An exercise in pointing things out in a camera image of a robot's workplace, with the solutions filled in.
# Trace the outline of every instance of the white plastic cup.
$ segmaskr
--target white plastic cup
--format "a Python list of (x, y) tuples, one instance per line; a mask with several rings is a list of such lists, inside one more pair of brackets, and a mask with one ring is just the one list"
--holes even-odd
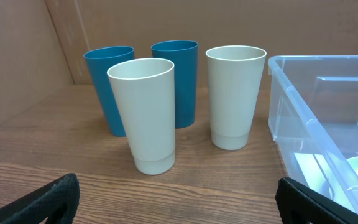
[(209, 49), (206, 56), (212, 142), (241, 149), (248, 142), (266, 51), (235, 45)]
[(175, 163), (174, 64), (161, 58), (119, 63), (107, 74), (135, 165), (157, 175)]

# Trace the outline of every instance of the clear plastic bin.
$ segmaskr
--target clear plastic bin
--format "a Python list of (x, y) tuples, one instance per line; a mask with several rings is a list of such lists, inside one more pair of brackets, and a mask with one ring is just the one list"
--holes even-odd
[(276, 56), (268, 124), (288, 174), (358, 213), (358, 55)]

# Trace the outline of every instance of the brown cardboard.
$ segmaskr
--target brown cardboard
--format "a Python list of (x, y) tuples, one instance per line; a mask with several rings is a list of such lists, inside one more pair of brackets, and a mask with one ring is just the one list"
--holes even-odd
[[(254, 45), (274, 55), (358, 54), (354, 0), (47, 0), (75, 83), (91, 83), (89, 49), (131, 45), (137, 58), (170, 39), (200, 43), (198, 85), (206, 86), (205, 52)], [(261, 89), (270, 88), (265, 66)]]
[(43, 0), (0, 0), (0, 124), (73, 83)]

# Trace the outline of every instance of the plastic cup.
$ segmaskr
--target plastic cup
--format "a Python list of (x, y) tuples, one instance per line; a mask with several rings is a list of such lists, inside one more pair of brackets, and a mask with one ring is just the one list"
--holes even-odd
[(198, 43), (192, 40), (169, 40), (152, 46), (154, 58), (175, 64), (175, 126), (192, 125), (196, 115)]
[(107, 73), (137, 169), (148, 175), (169, 170), (175, 163), (174, 64), (143, 58)]
[(134, 48), (128, 46), (105, 47), (84, 54), (104, 117), (107, 120), (110, 132), (115, 136), (125, 136), (125, 131), (106, 72), (113, 65), (134, 58)]
[(212, 142), (237, 150), (248, 142), (266, 51), (251, 46), (207, 50)]

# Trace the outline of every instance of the blue cup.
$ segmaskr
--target blue cup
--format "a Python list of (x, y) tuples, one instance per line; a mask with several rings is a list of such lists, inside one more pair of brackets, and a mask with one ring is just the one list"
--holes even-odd
[(110, 132), (115, 136), (125, 136), (116, 99), (112, 93), (107, 70), (121, 62), (135, 59), (135, 50), (129, 46), (105, 47), (84, 54), (93, 85), (99, 97)]
[(152, 46), (152, 54), (175, 64), (175, 127), (189, 127), (196, 115), (198, 43), (192, 40), (160, 42)]

